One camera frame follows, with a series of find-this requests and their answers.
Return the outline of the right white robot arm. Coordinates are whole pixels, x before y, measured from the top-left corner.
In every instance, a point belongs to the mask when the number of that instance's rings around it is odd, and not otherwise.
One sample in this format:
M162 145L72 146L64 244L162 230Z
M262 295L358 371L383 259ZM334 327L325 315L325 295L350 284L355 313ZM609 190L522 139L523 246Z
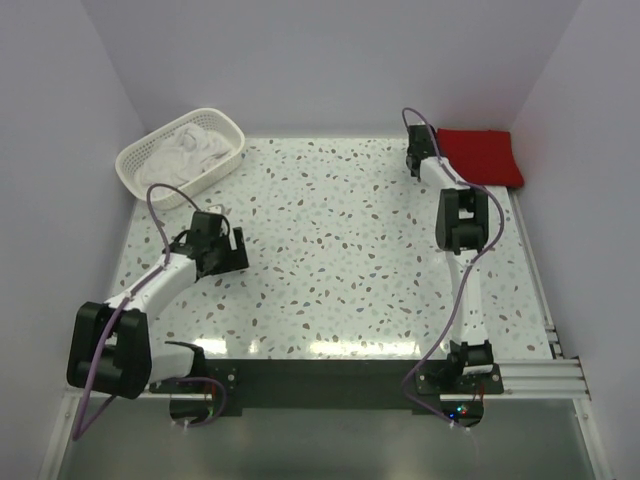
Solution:
M451 339L442 376L488 374L494 357L482 311L477 256L489 241L489 196L465 181L446 158L438 155L433 129L426 124L407 127L406 164L410 174L433 175L441 187L435 240L445 253L454 300L448 322Z

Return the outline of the red t shirt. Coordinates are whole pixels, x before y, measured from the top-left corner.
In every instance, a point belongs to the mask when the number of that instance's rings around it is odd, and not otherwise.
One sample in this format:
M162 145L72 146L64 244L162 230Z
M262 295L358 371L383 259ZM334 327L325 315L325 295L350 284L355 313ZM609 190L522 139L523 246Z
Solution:
M437 140L451 166L467 182L507 188L524 186L509 132L438 129Z

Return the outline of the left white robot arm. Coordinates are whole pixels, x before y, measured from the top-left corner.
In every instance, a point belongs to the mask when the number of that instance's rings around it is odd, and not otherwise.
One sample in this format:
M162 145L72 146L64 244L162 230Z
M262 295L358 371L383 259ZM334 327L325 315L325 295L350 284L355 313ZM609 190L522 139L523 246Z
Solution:
M204 351L192 343L169 341L156 352L152 322L199 280L247 269L244 232L222 214L196 211L174 240L161 238L161 256L144 277L79 308L66 370L70 386L135 399L150 384L206 374Z

